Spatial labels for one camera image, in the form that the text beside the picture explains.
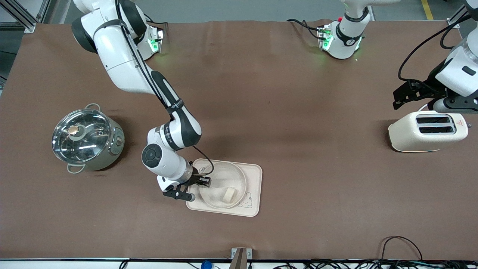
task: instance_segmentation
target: metal bracket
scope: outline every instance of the metal bracket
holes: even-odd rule
[[[451,25],[451,24],[453,23],[453,21],[452,21],[451,18],[447,18],[447,19],[446,19],[446,23],[447,23],[448,25]],[[460,24],[459,24],[459,23],[457,23],[457,24],[455,24],[455,26],[453,26],[453,29],[458,29],[458,28],[460,28]]]
[[[236,254],[238,248],[243,248],[243,247],[231,248],[231,259],[234,258],[234,255]],[[246,253],[247,253],[247,259],[252,259],[252,248],[246,248]]]
[[[26,33],[26,34],[31,34],[31,33],[35,32],[35,28],[36,28],[36,23],[33,24],[33,28],[32,27],[25,28],[25,31],[23,31],[23,32]]]

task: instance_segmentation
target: metal frame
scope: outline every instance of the metal frame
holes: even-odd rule
[[[468,11],[465,8],[465,5],[461,5],[458,8],[458,10],[455,11],[455,13],[453,13],[453,16],[446,19],[446,22],[448,23],[448,25],[451,25],[451,24],[455,23],[456,21],[458,21],[461,17],[463,17],[467,12]],[[457,24],[453,28],[460,28],[460,25]]]
[[[17,29],[24,27],[25,33],[33,33],[35,26],[39,22],[45,20],[45,16],[50,7],[52,0],[43,0],[42,5],[36,16],[29,13],[17,0],[0,0],[0,6],[3,7],[16,22],[0,22],[1,29]]]
[[[37,18],[33,17],[17,0],[0,0],[2,6],[13,18],[25,27],[25,33],[33,33]]]
[[[248,257],[252,258],[252,248],[233,248],[231,249],[233,258],[229,269],[246,269]]]

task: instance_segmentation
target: power cord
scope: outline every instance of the power cord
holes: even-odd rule
[[[464,17],[466,14],[467,14],[467,13],[464,13],[463,15],[461,15],[461,17],[460,17],[457,21],[463,19],[463,17]],[[446,46],[446,45],[444,44],[445,37],[446,37],[446,35],[451,31],[451,29],[453,29],[453,27],[448,28],[448,29],[445,31],[445,33],[442,35],[442,38],[440,38],[440,46],[441,46],[442,48],[444,48],[444,49],[452,49],[452,48],[454,47],[454,46]]]
[[[194,267],[194,268],[196,268],[196,269],[200,269],[200,268],[194,266],[194,265],[193,265],[192,263],[190,263],[190,262],[187,262],[187,264],[189,264],[190,266],[192,266],[192,267]]]
[[[148,16],[146,13],[143,13],[144,16],[146,17],[146,21],[154,24],[168,24],[168,22],[155,22],[151,19],[150,16]]]
[[[119,264],[119,269],[125,269],[131,259],[126,259]]]
[[[0,52],[2,52],[2,53],[7,53],[7,54],[12,54],[12,55],[17,55],[16,53],[4,51],[4,50],[0,50]]]
[[[211,171],[209,171],[208,173],[205,173],[205,174],[195,174],[195,176],[202,176],[202,177],[203,177],[203,176],[207,176],[207,175],[211,174],[211,173],[214,171],[214,164],[213,164],[213,162],[211,161],[211,159],[209,159],[209,157],[206,156],[206,154],[204,154],[204,153],[203,153],[199,148],[197,148],[196,146],[193,146],[193,148],[194,148],[195,150],[197,150],[199,153],[201,153],[201,155],[204,156],[204,158],[206,158],[206,159],[209,161],[209,163],[211,164],[211,166],[212,166]]]
[[[318,28],[318,27],[322,27],[322,26],[324,26],[324,25],[319,25],[319,26],[317,26],[316,28],[314,28],[314,27],[310,27],[305,20],[302,20],[302,22],[300,22],[300,21],[298,21],[298,20],[296,20],[296,19],[288,19],[288,20],[286,20],[286,21],[287,21],[287,22],[296,22],[296,23],[298,23],[299,25],[301,25],[302,27],[307,28],[307,30],[309,30],[309,33],[310,33],[313,37],[315,37],[315,38],[317,38],[317,39],[319,39],[319,40],[325,40],[325,38],[320,37],[320,36],[317,36],[317,35],[315,35],[315,34],[312,32],[312,30],[317,31],[317,28]]]
[[[279,266],[276,266],[274,267],[273,269],[297,269],[297,267],[295,267],[294,265],[292,265],[291,263],[289,262],[286,262],[285,265],[279,265]]]
[[[424,41],[422,41],[417,47],[415,47],[412,52],[405,58],[405,60],[402,62],[402,64],[400,65],[400,68],[398,68],[398,79],[400,80],[403,80],[403,81],[408,81],[408,82],[417,82],[417,83],[421,83],[423,84],[424,86],[430,88],[428,85],[426,85],[425,83],[423,83],[422,81],[420,80],[417,80],[417,79],[410,79],[410,78],[403,78],[402,77],[402,69],[403,67],[405,66],[405,64],[408,62],[408,60],[410,59],[410,57],[412,57],[412,55],[420,48],[422,47],[425,43],[427,43],[428,41],[432,40],[433,38],[435,38],[436,36],[438,36],[439,34],[443,33],[444,31],[448,30],[448,29],[451,29],[453,28],[455,25],[457,25],[458,23],[461,23],[461,22],[464,22],[466,20],[468,20],[469,18],[471,18],[470,15],[466,15],[464,16],[463,18],[457,20],[456,22],[452,23],[451,25],[443,28],[442,30],[436,32],[435,34],[433,34],[432,36],[428,37],[427,39],[425,39]]]
[[[410,243],[416,248],[416,250],[418,251],[418,254],[420,254],[420,260],[423,260],[422,252],[421,252],[420,249],[417,247],[417,245],[416,245],[414,242],[412,242],[412,240],[410,240],[410,239],[408,239],[408,238],[406,238],[406,237],[403,237],[403,236],[391,236],[391,237],[389,237],[389,238],[385,241],[385,243],[383,244],[383,249],[382,249],[382,257],[380,258],[380,260],[383,260],[383,256],[385,255],[385,248],[386,248],[386,246],[387,246],[387,243],[388,243],[390,240],[395,239],[395,238],[400,238],[400,239],[403,239],[403,240],[406,240],[406,241],[410,242]]]

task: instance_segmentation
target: beige tray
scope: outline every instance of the beige tray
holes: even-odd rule
[[[262,168],[255,164],[245,164],[245,163],[236,163],[230,162],[239,166],[244,175],[246,176],[247,188],[246,195],[239,202],[238,205],[227,208],[227,209],[217,209],[206,204],[201,198],[199,193],[199,188],[202,188],[197,185],[189,187],[188,192],[194,194],[196,199],[193,202],[186,202],[186,206],[191,210],[205,211],[212,213],[221,213],[229,215],[237,215],[244,217],[254,217],[259,213],[259,205],[261,201],[261,185],[262,185]],[[197,168],[199,172],[202,169],[207,168],[210,165],[209,161],[206,159],[197,159],[194,161],[193,166]]]

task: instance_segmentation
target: blue cap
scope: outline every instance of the blue cap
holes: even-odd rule
[[[208,260],[203,261],[203,263],[201,263],[201,269],[212,269],[212,263]]]

